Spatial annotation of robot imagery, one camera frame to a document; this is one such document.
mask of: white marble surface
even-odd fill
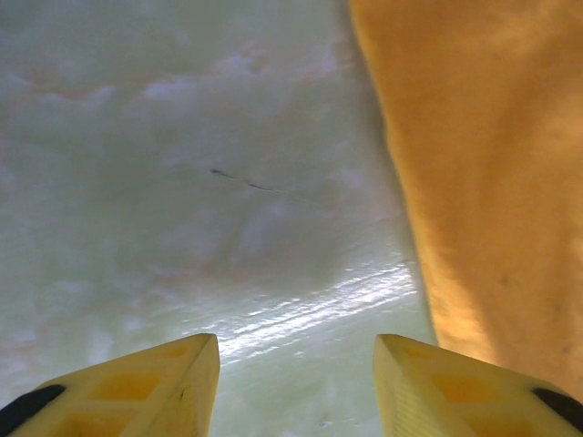
[[[0,405],[199,332],[213,436],[381,435],[373,337],[433,341],[333,0],[0,3]]]

